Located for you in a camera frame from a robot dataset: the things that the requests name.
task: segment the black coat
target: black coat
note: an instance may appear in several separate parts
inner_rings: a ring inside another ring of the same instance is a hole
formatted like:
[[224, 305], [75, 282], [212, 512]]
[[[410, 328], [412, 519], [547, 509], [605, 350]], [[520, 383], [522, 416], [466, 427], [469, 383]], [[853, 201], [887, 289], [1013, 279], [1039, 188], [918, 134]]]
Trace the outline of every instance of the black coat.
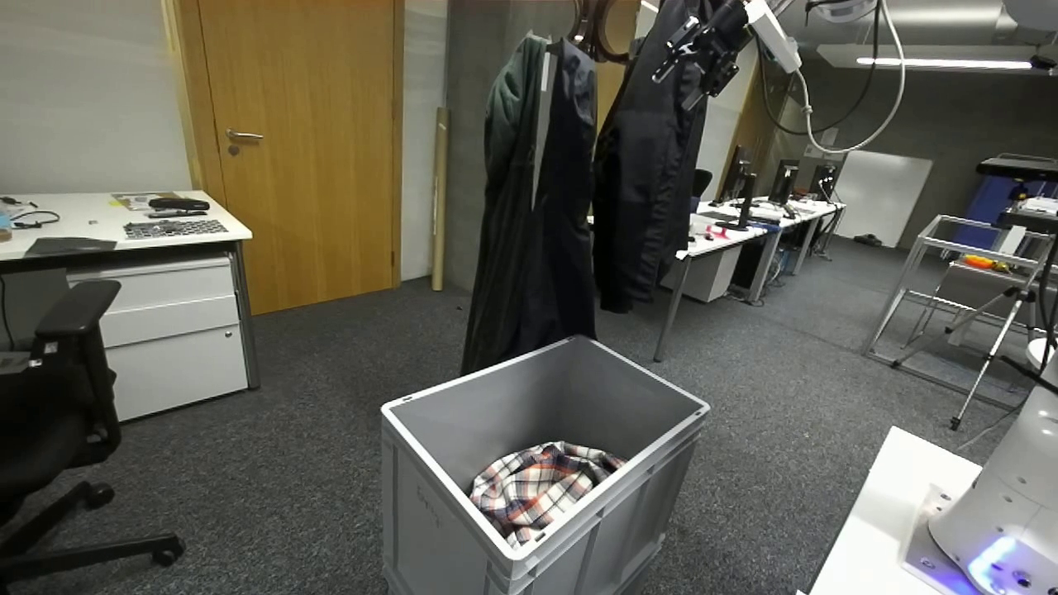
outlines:
[[666, 84], [666, 40], [702, 16], [702, 0], [666, 0], [639, 45], [594, 147], [594, 289], [605, 309], [651, 300], [666, 263], [687, 244], [690, 171], [705, 95], [702, 69], [679, 65]]
[[[548, 110], [539, 107], [547, 52], [558, 58]], [[463, 373], [568, 334], [594, 337], [585, 227], [591, 139], [594, 64], [573, 44], [548, 48], [527, 36], [500, 73], [485, 117], [485, 218]]]

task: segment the chair armrest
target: chair armrest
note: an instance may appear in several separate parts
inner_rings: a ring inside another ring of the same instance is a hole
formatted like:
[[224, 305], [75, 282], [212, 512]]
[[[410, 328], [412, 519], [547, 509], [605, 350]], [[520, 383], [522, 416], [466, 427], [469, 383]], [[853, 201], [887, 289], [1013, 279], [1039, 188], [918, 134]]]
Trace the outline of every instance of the chair armrest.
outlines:
[[119, 282], [99, 279], [82, 282], [73, 292], [62, 294], [62, 300], [43, 316], [36, 328], [40, 337], [68, 337], [87, 334], [99, 325], [112, 296], [122, 292]]

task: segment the black office chair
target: black office chair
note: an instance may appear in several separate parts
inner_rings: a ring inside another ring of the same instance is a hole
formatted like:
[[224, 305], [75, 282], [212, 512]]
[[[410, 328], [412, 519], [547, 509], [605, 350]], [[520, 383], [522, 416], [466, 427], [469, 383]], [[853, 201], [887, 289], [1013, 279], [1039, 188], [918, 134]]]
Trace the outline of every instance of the black office chair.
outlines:
[[[0, 525], [19, 501], [62, 469], [101, 462], [119, 446], [112, 380], [99, 337], [99, 316], [119, 294], [116, 282], [75, 284], [36, 328], [31, 352], [0, 356]], [[0, 593], [11, 582], [152, 556], [173, 564], [182, 556], [175, 536], [105, 541], [87, 547], [33, 553], [73, 509], [99, 509], [112, 499], [105, 484], [79, 484], [11, 538], [0, 541]]]

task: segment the white desk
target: white desk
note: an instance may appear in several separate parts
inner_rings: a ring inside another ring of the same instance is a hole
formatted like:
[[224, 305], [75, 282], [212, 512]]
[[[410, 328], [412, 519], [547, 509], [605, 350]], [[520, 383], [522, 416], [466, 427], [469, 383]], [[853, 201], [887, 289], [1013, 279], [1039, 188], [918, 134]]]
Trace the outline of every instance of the white desk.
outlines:
[[680, 260], [680, 279], [672, 292], [668, 322], [666, 322], [666, 328], [657, 334], [657, 347], [654, 347], [654, 365], [661, 365], [661, 356], [666, 356], [666, 340], [668, 340], [676, 313], [685, 300], [693, 259], [732, 251], [732, 249], [746, 244], [760, 233], [767, 233], [767, 231], [763, 227], [728, 227], [724, 233], [711, 233], [711, 237], [693, 233], [690, 244], [676, 255], [676, 260]]
[[[116, 380], [119, 419], [239, 394], [258, 383], [241, 241], [250, 231], [212, 201], [204, 218], [224, 225], [218, 233], [128, 237], [127, 222], [149, 222], [141, 206], [105, 193], [87, 194], [12, 194], [57, 225], [17, 227], [0, 241], [0, 272], [62, 269], [66, 282], [116, 279], [119, 296], [99, 330]], [[99, 237], [112, 251], [26, 259], [36, 237]]]
[[894, 427], [817, 576], [814, 595], [968, 595], [973, 589], [957, 568], [922, 560], [914, 541], [930, 538], [922, 536], [930, 496], [958, 499], [976, 477], [976, 462]]
[[[820, 225], [842, 211], [842, 206], [829, 206], [829, 201], [787, 201], [787, 209], [767, 206], [767, 201], [752, 209], [754, 222], [763, 222], [775, 227], [775, 233], [767, 233], [767, 241], [763, 241], [763, 251], [760, 251], [760, 260], [758, 260], [758, 272], [752, 282], [752, 294], [746, 294], [752, 305], [758, 305], [763, 296], [767, 272], [775, 263], [775, 255], [780, 249], [782, 231], [806, 225], [806, 233], [800, 241], [796, 263], [795, 263], [795, 275], [796, 275], [803, 269], [803, 259], [806, 259]], [[711, 215], [711, 218], [728, 218], [728, 222], [739, 218], [736, 206], [702, 206], [697, 211]]]

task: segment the metal cart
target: metal cart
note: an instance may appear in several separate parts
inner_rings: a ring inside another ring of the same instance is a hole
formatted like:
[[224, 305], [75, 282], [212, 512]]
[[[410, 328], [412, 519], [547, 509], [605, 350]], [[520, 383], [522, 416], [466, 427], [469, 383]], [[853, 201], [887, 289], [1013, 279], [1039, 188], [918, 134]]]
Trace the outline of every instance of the metal cart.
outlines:
[[[905, 356], [914, 356], [926, 337], [926, 328], [931, 322], [937, 309], [949, 309], [953, 322], [944, 325], [944, 334], [964, 330], [976, 322], [987, 322], [1000, 328], [958, 414], [953, 416], [953, 431], [961, 427], [961, 416], [973, 402], [973, 395], [978, 394], [993, 361], [1003, 350], [1003, 340], [1008, 337], [1008, 330], [1016, 328], [1017, 316], [1027, 313], [1027, 334], [1035, 328], [1035, 284], [1043, 279], [1045, 269], [1045, 255], [1050, 249], [1050, 233], [1039, 233], [1039, 231], [1025, 231], [1025, 227], [995, 227], [976, 218], [957, 218], [957, 215], [937, 215], [917, 237], [914, 251], [904, 260], [899, 282], [894, 289], [894, 296], [879, 316], [879, 328], [874, 330], [867, 352], [879, 356], [879, 340], [887, 334], [887, 328], [894, 325], [896, 309], [914, 300], [922, 308], [905, 350], [899, 356], [894, 356], [888, 365], [899, 366]], [[922, 263], [926, 255], [937, 251], [939, 259], [949, 260], [949, 272], [939, 284], [922, 289]], [[978, 272], [968, 263], [958, 263], [957, 259], [961, 255], [978, 255], [978, 259], [993, 259], [1003, 272]]]

